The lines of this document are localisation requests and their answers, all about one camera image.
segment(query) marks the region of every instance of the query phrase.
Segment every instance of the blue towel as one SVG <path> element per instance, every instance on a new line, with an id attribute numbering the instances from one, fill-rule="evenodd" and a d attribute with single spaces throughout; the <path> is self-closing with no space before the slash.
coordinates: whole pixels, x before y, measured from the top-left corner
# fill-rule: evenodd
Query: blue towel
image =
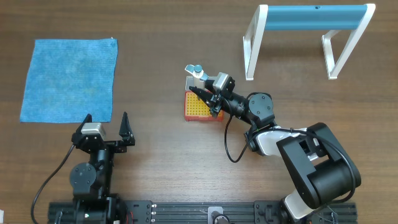
<path id="1" fill-rule="evenodd" d="M 21 122 L 110 122 L 116 39 L 36 40 Z"/>

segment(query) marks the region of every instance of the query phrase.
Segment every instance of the yellow grid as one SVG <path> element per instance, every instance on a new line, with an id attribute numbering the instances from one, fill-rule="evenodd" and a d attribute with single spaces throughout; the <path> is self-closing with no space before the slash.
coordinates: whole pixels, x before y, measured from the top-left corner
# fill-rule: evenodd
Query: yellow grid
<path id="1" fill-rule="evenodd" d="M 211 117 L 209 107 L 192 92 L 185 95 L 185 115 Z"/>

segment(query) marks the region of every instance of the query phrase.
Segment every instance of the blue bar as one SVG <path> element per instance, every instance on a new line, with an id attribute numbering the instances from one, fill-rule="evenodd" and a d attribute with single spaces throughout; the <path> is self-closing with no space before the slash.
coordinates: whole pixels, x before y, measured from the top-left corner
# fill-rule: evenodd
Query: blue bar
<path id="1" fill-rule="evenodd" d="M 367 5 L 268 6 L 266 30 L 353 30 Z"/>

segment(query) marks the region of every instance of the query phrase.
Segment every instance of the robotic hand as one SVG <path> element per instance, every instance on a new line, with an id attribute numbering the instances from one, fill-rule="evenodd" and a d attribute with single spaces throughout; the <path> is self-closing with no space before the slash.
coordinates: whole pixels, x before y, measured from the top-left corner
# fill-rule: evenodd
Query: robotic hand
<path id="1" fill-rule="evenodd" d="M 187 65 L 185 70 L 194 78 L 204 73 L 199 65 Z M 294 223 L 329 203 L 349 200 L 355 188 L 361 185 L 358 169 L 326 124 L 282 129 L 276 125 L 270 94 L 238 95 L 233 92 L 235 81 L 222 72 L 217 77 L 202 75 L 199 79 L 206 90 L 201 86 L 190 86 L 189 89 L 208 105 L 210 113 L 217 116 L 223 110 L 230 114 L 224 143 L 232 162 L 238 162 L 248 146 L 262 156 L 283 158 L 296 188 L 281 201 L 281 217 L 286 223 Z M 251 125 L 245 132 L 247 144 L 236 160 L 229 155 L 226 143 L 228 125 L 233 116 Z M 312 164 L 312 160 L 324 156 L 328 159 L 318 165 Z M 348 192 L 344 199 L 335 200 Z"/>

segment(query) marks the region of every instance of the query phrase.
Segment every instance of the wooden surface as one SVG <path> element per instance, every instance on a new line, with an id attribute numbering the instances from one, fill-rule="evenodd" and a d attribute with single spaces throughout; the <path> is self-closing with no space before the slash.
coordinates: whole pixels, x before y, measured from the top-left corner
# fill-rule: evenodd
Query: wooden surface
<path id="1" fill-rule="evenodd" d="M 329 125 L 358 166 L 362 186 L 353 198 L 360 223 L 395 223 L 398 200 L 398 2 L 374 0 L 376 12 L 337 80 L 327 80 L 321 35 L 266 32 L 254 82 L 244 79 L 242 36 L 257 5 L 331 4 L 329 1 L 1 1 L 0 209 L 6 223 L 31 223 L 30 205 L 42 182 L 70 147 L 77 124 L 20 123 L 35 39 L 118 39 L 112 122 L 118 138 L 129 113 L 136 146 L 118 154 L 112 191 L 155 202 L 279 200 L 293 191 L 281 159 L 247 152 L 226 157 L 222 123 L 183 117 L 187 64 L 210 75 L 230 74 L 236 93 L 266 91 L 279 125 Z M 333 1 L 332 4 L 346 4 Z M 350 4 L 363 4 L 351 0 Z M 333 39 L 342 51 L 348 32 Z M 229 130 L 233 157 L 248 126 Z M 44 188 L 35 215 L 48 203 L 72 199 L 69 172 L 88 155 L 72 152 Z"/>

